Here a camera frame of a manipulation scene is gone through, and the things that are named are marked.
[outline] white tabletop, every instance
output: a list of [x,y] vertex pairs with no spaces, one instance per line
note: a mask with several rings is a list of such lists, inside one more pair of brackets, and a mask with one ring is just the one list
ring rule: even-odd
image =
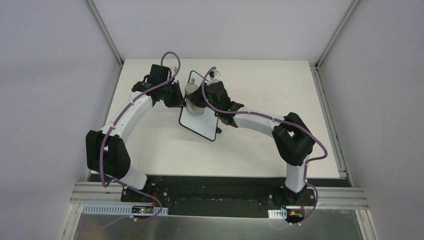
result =
[[[110,106],[108,121],[124,105],[131,88],[160,59],[126,59]],[[169,58],[165,66],[176,66]],[[328,149],[328,157],[310,163],[309,178],[339,178],[311,69],[307,61],[182,59],[176,78],[184,94],[190,71],[204,75],[217,66],[231,100],[284,116],[297,113]],[[180,126],[180,108],[157,103],[134,128],[126,143],[131,165],[151,175],[285,177],[286,163],[274,140],[262,133],[226,126],[209,141]],[[315,144],[312,157],[323,151]]]

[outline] gray wall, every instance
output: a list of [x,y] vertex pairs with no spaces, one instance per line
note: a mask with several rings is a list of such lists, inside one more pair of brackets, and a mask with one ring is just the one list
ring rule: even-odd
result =
[[84,1],[0,3],[0,239],[56,239],[118,67]]
[[123,58],[316,62],[351,0],[95,0]]
[[364,0],[321,69],[380,239],[424,233],[424,2]]

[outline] purple cable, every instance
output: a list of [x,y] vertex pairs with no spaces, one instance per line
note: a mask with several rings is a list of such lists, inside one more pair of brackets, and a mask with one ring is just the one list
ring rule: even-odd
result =
[[309,218],[309,216],[315,211],[315,208],[317,207],[317,202],[318,202],[318,191],[317,191],[317,188],[315,187],[315,186],[313,186],[312,184],[310,184],[310,183],[308,183],[307,182],[307,180],[306,180],[306,175],[307,175],[307,171],[308,171],[308,163],[309,162],[312,162],[312,161],[316,161],[316,160],[321,160],[321,159],[325,159],[328,155],[329,155],[329,153],[328,153],[328,151],[327,151],[327,149],[326,149],[326,147],[324,146],[324,144],[322,144],[314,135],[312,135],[312,133],[311,132],[309,132],[308,130],[306,130],[304,127],[302,127],[302,126],[300,126],[300,125],[298,125],[298,124],[296,124],[296,123],[292,123],[292,122],[289,122],[289,121],[284,121],[284,120],[281,120],[281,119],[278,119],[278,118],[274,118],[274,117],[272,117],[272,116],[269,116],[269,115],[266,115],[266,114],[263,114],[263,113],[260,113],[260,112],[255,112],[255,111],[224,111],[224,110],[220,110],[220,109],[218,109],[218,108],[216,108],[215,106],[213,106],[209,101],[208,101],[208,98],[206,97],[206,94],[205,94],[205,81],[207,80],[206,78],[208,77],[208,75],[209,75],[209,73],[210,72],[212,72],[213,70],[215,70],[215,69],[217,69],[217,67],[216,66],[213,66],[213,67],[211,67],[210,69],[209,69],[209,71],[207,71],[207,73],[205,74],[205,76],[203,77],[203,81],[201,82],[201,93],[202,93],[202,95],[203,95],[203,98],[204,98],[204,100],[206,101],[206,103],[207,103],[207,105],[212,109],[212,110],[214,110],[215,112],[218,112],[218,113],[223,113],[223,114],[249,114],[249,115],[256,115],[256,116],[260,116],[260,117],[263,117],[263,118],[266,118],[266,119],[269,119],[269,120],[273,120],[273,121],[277,121],[277,122],[279,122],[279,123],[282,123],[282,124],[286,124],[286,125],[290,125],[290,126],[293,126],[293,127],[295,127],[295,128],[298,128],[299,130],[301,130],[302,132],[304,132],[306,135],[308,135],[314,142],[316,142],[321,148],[322,148],[322,150],[324,151],[324,155],[322,155],[322,156],[319,156],[319,157],[313,157],[313,158],[311,158],[311,159],[308,159],[308,160],[306,160],[305,161],[305,168],[304,168],[304,176],[303,176],[303,180],[305,180],[305,184],[307,185],[307,186],[309,186],[309,187],[311,187],[311,188],[313,188],[314,190],[315,190],[315,204],[314,204],[314,206],[313,206],[313,208],[312,208],[312,210],[310,211],[310,213],[302,220],[302,221],[300,221],[299,223],[301,224],[301,223],[303,223],[306,219],[308,219]]
[[[153,90],[155,90],[155,89],[157,89],[157,88],[160,88],[160,87],[162,87],[163,85],[165,85],[165,84],[167,84],[167,83],[171,82],[171,81],[172,81],[172,80],[173,80],[173,79],[177,76],[178,72],[180,72],[181,61],[180,61],[180,58],[178,57],[178,55],[177,55],[177,54],[175,54],[175,52],[172,52],[172,51],[168,51],[168,52],[166,52],[166,53],[162,56],[162,59],[160,60],[160,64],[161,64],[161,65],[163,64],[164,58],[165,58],[168,54],[172,54],[172,55],[174,55],[174,56],[176,57],[177,61],[178,61],[178,68],[176,69],[175,74],[174,74],[173,76],[171,76],[168,80],[166,80],[166,81],[162,82],[161,84],[156,85],[156,86],[154,86],[154,87],[152,87],[152,88],[149,88],[148,90],[146,90],[146,91],[144,91],[144,92],[140,93],[138,96],[136,96],[136,97],[133,99],[133,102],[137,101],[139,98],[141,98],[143,95],[146,95],[148,92],[151,92],[151,91],[153,91]],[[127,112],[127,110],[128,110],[131,106],[132,106],[132,104],[131,104],[131,103],[128,103],[128,105],[127,105],[127,106],[125,106],[125,108],[124,108],[124,109],[120,112],[120,114],[119,114],[119,115],[118,115],[118,117],[115,119],[115,121],[113,121],[113,125],[116,125],[116,124],[119,122],[119,120],[122,118],[122,116],[125,114],[125,112]],[[103,154],[104,154],[104,151],[105,151],[106,140],[108,139],[108,136],[111,134],[112,130],[113,130],[113,127],[110,127],[110,128],[109,128],[109,130],[107,131],[106,135],[104,135],[103,141],[101,142],[101,146],[100,146],[100,159],[99,159],[100,179],[101,179],[101,184],[102,184],[102,185],[103,185],[103,187],[105,187],[105,188],[107,188],[107,187],[109,186],[109,184],[111,184],[111,182],[112,182],[112,180],[113,180],[113,179],[111,179],[111,180],[109,180],[109,181],[106,183],[106,182],[105,182],[105,173],[104,173],[104,170],[103,170]]]
[[[177,74],[180,72],[180,68],[181,68],[181,60],[180,60],[180,58],[178,57],[178,55],[177,55],[175,52],[168,51],[168,52],[166,52],[166,53],[162,56],[162,59],[160,60],[160,65],[161,65],[161,66],[163,65],[164,59],[165,59],[165,57],[166,57],[168,54],[172,54],[172,55],[174,55],[174,56],[176,57],[176,60],[178,61],[178,68],[176,69],[176,71],[175,71],[174,75],[172,75],[172,76],[171,76],[168,80],[166,80],[166,81],[162,82],[161,84],[156,85],[156,86],[154,86],[154,87],[152,87],[152,88],[149,88],[148,90],[146,90],[146,91],[144,91],[144,92],[140,93],[139,95],[137,95],[137,96],[133,99],[133,102],[137,101],[139,98],[141,98],[142,96],[146,95],[148,92],[151,92],[151,91],[153,91],[153,90],[155,90],[155,89],[158,89],[158,88],[160,88],[160,87],[164,86],[165,84],[167,84],[167,83],[169,83],[169,82],[171,82],[172,80],[174,80],[174,79],[175,79],[175,77],[177,76]],[[116,124],[119,122],[119,120],[122,118],[122,116],[125,114],[125,112],[127,112],[127,110],[128,110],[131,106],[132,106],[132,104],[131,104],[131,103],[129,103],[127,106],[125,106],[125,108],[124,108],[124,109],[120,112],[120,114],[118,115],[118,117],[116,117],[115,121],[113,121],[113,125],[116,125]],[[138,194],[141,194],[141,195],[143,195],[143,196],[146,196],[146,197],[148,197],[148,198],[151,198],[151,199],[155,200],[155,201],[159,204],[159,206],[160,206],[160,210],[159,210],[157,213],[155,213],[154,215],[152,215],[152,216],[150,216],[150,217],[148,217],[148,218],[139,218],[139,219],[138,219],[140,222],[142,222],[142,221],[147,221],[147,220],[151,220],[151,219],[155,218],[156,216],[158,216],[158,215],[162,212],[162,203],[161,203],[161,202],[160,202],[160,201],[159,201],[156,197],[154,197],[154,196],[152,196],[152,195],[150,195],[150,194],[144,193],[144,192],[142,192],[142,191],[140,191],[140,190],[138,190],[138,189],[135,189],[134,187],[129,186],[129,185],[127,185],[127,184],[125,184],[125,183],[123,183],[123,182],[119,181],[119,180],[118,180],[118,179],[116,179],[116,178],[111,178],[108,182],[106,182],[106,181],[105,181],[105,172],[104,172],[104,170],[103,170],[103,154],[104,154],[104,152],[105,152],[106,140],[108,139],[108,136],[111,134],[111,132],[112,132],[112,130],[113,130],[113,129],[114,129],[113,127],[110,127],[110,128],[109,128],[109,130],[107,131],[107,133],[104,135],[103,141],[101,142],[101,146],[100,146],[99,168],[100,168],[100,179],[101,179],[101,184],[103,185],[103,187],[107,188],[107,187],[109,186],[109,184],[111,184],[111,182],[115,181],[116,183],[118,183],[118,184],[120,184],[120,185],[122,185],[122,186],[124,186],[124,187],[128,187],[129,189],[133,190],[134,192],[136,192],[136,193],[138,193]],[[120,218],[118,218],[118,219],[115,219],[114,221],[112,221],[112,222],[110,222],[110,223],[108,223],[108,224],[106,224],[106,225],[104,225],[104,226],[102,226],[102,227],[100,227],[100,228],[97,228],[97,229],[85,229],[85,228],[84,228],[84,229],[85,229],[85,230],[87,230],[87,231],[95,232],[95,231],[101,230],[101,229],[103,229],[103,228],[106,228],[106,227],[108,227],[108,226],[110,226],[110,225],[112,225],[112,224],[114,224],[114,223],[118,222],[119,220],[121,220],[121,219],[123,219],[123,218],[126,218],[126,217],[128,217],[128,216],[122,216],[122,217],[120,217]]]

